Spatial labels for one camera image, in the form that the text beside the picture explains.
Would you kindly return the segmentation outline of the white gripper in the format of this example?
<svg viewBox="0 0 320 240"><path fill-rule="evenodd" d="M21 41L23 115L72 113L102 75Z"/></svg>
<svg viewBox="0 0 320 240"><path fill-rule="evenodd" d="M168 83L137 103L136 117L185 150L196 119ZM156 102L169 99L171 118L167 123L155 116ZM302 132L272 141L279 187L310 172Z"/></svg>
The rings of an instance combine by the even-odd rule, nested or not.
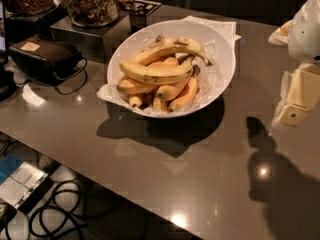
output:
<svg viewBox="0 0 320 240"><path fill-rule="evenodd" d="M307 0L268 41L288 44L289 55L302 63L294 72L284 72L277 106L277 121L297 126L320 100L320 67L315 65L320 63L320 0Z"/></svg>

